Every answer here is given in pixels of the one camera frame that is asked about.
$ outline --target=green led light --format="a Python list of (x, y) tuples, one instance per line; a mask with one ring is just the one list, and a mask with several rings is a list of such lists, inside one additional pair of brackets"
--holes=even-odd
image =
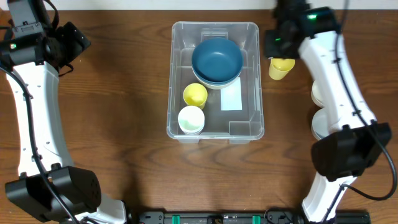
[(309, 19), (316, 19), (316, 18), (317, 18), (317, 15), (316, 15), (316, 14), (307, 15), (307, 18), (309, 18)]

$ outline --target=yellow cup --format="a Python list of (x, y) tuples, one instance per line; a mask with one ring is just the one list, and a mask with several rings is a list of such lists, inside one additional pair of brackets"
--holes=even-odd
[(197, 106), (203, 110), (207, 100), (207, 90), (199, 83), (192, 83), (185, 88), (183, 98), (188, 106)]
[(293, 67), (294, 59), (272, 58), (269, 65), (269, 76), (275, 80), (281, 80)]

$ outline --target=green connector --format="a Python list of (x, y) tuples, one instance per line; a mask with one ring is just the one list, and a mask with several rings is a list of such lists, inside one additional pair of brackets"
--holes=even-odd
[(180, 216), (179, 215), (172, 216), (172, 224), (180, 224)]
[(261, 224), (261, 217), (258, 215), (253, 215), (253, 224)]

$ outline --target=white wall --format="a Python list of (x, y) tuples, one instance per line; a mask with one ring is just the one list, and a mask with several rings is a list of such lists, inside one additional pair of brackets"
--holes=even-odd
[[(343, 7), (343, 0), (307, 0), (313, 7)], [(59, 10), (272, 9), (276, 0), (52, 0)], [(0, 0), (7, 10), (7, 1)], [(351, 0), (350, 9), (398, 9), (398, 0)]]

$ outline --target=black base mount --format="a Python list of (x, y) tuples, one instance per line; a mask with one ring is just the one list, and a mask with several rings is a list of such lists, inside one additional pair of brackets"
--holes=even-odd
[[(292, 210), (269, 209), (264, 213), (163, 213), (139, 215), (138, 224), (305, 224)], [(368, 212), (337, 212), (327, 224), (371, 224)]]

